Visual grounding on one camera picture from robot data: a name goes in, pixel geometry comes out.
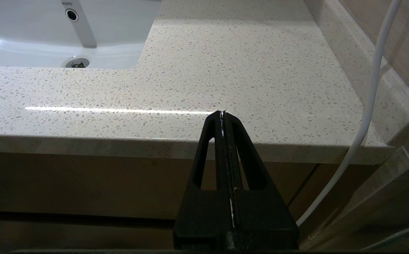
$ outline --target quartz countertop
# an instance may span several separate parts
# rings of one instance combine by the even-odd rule
[[[301,0],[164,0],[132,69],[0,67],[2,152],[193,159],[226,110],[266,161],[338,163],[363,109]],[[371,126],[354,163],[391,152]]]

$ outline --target wooden cabinet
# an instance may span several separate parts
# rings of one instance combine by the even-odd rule
[[[0,211],[175,219],[192,162],[0,153]],[[264,164],[296,219],[337,168],[314,163]],[[214,161],[207,161],[202,188],[215,188],[214,176]],[[63,237],[71,238],[65,240],[68,246],[58,246]],[[106,243],[114,248],[171,248],[172,240],[169,230],[0,222],[0,241],[24,246],[41,244],[45,238],[51,241],[42,243],[51,248],[103,248]]]

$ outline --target wall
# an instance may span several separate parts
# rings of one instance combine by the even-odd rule
[[[375,43],[390,0],[340,0],[353,19]],[[385,58],[409,86],[409,0],[402,1],[388,36]]]

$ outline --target wooden wall panel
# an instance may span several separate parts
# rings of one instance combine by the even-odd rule
[[[340,0],[340,2],[375,44],[391,0]],[[401,3],[388,36],[384,55],[409,87],[409,0]]]
[[[0,211],[174,219],[192,162],[186,159],[0,153]],[[316,164],[267,162],[265,165],[288,202]],[[204,189],[215,188],[214,176],[215,162],[207,161]],[[43,228],[48,232],[40,233]],[[113,248],[122,244],[129,248],[135,242],[138,244],[134,248],[150,248],[145,245],[149,241],[143,239],[150,233],[154,238],[161,238],[154,247],[166,243],[165,233],[159,230],[90,229],[91,235],[86,234],[85,226],[0,222],[0,232],[8,230],[1,237],[22,245],[43,243],[56,246],[62,230],[65,237],[72,237],[71,244],[83,248],[103,247],[103,241],[93,242],[100,230],[108,238],[116,237],[117,244],[109,245]],[[21,231],[21,239],[16,236],[18,231]],[[142,236],[136,241],[135,234],[139,233]],[[40,237],[34,237],[34,242],[29,240],[39,234]],[[37,239],[50,234],[53,241],[38,242]],[[72,236],[75,234],[84,234],[84,237]],[[118,234],[127,234],[128,239],[122,241],[122,237],[116,236]]]
[[[293,205],[299,206],[301,211],[305,212],[333,176],[336,169],[338,169],[338,165],[335,164],[319,165],[315,172],[317,184],[315,185],[313,193],[303,193],[303,196],[306,196],[306,198],[297,199],[297,203],[301,202],[301,204]],[[300,226],[301,240],[308,238],[313,232],[319,232],[330,225],[338,215],[343,212],[343,209],[347,206],[359,186],[377,169],[378,165],[349,165],[322,203],[317,206],[316,210]]]
[[[298,220],[311,203],[313,203],[337,168],[338,165],[335,164],[320,164],[313,172],[306,182],[306,185],[303,186],[294,200],[289,204],[289,211],[295,220]]]
[[[361,249],[409,227],[409,167],[381,166],[352,198],[359,199],[359,195],[365,196],[362,202],[310,234],[301,248]]]

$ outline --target white hose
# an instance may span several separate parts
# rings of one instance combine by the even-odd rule
[[[355,156],[356,151],[361,146],[361,142],[367,134],[367,129],[372,119],[372,112],[374,111],[375,97],[377,94],[378,80],[380,75],[380,65],[383,56],[383,50],[385,49],[386,39],[390,32],[391,26],[393,24],[394,17],[396,16],[397,10],[401,5],[401,0],[393,0],[390,4],[390,8],[386,13],[383,24],[381,25],[380,33],[377,38],[377,43],[374,51],[374,58],[372,59],[371,66],[371,90],[369,93],[369,101],[367,103],[367,108],[364,110],[363,116],[361,118],[361,126],[353,140],[352,145],[347,151],[343,161],[336,170],[333,177],[328,181],[324,189],[319,193],[319,196],[313,201],[310,207],[305,211],[305,213],[297,220],[297,225],[300,226],[311,214],[314,209],[322,202],[325,196],[330,192],[336,182],[340,179],[341,175],[344,173],[345,169],[349,165],[353,156]]]

